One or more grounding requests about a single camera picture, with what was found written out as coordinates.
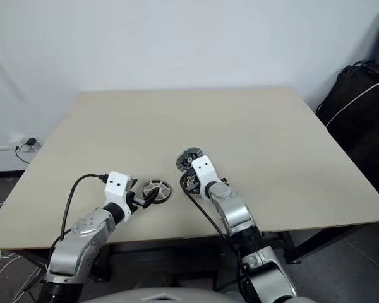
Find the gray floor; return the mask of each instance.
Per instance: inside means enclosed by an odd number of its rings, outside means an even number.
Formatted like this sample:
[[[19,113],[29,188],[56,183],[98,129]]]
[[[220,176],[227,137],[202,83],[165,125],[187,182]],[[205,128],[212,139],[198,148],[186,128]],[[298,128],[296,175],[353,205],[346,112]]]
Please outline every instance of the gray floor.
[[[0,179],[0,199],[7,197],[16,182],[17,179]],[[307,230],[293,232],[292,236],[298,243],[314,233],[314,230]],[[379,265],[379,224],[367,226],[350,235],[347,240]],[[3,259],[1,267],[14,257]],[[131,289],[150,271],[177,270],[177,264],[170,261],[126,263],[114,256],[111,263],[114,268],[112,280],[107,283],[88,282],[83,290],[82,300]],[[299,294],[317,302],[379,303],[379,269],[344,241],[339,241],[304,258],[302,264],[283,264]],[[11,263],[0,275],[0,302],[12,302],[15,293],[33,269],[34,267],[23,258]],[[212,286],[210,280],[192,280],[182,283],[184,286],[209,289]],[[35,296],[39,288],[39,284],[33,288],[32,292]],[[33,301],[25,295],[18,302],[32,303]]]

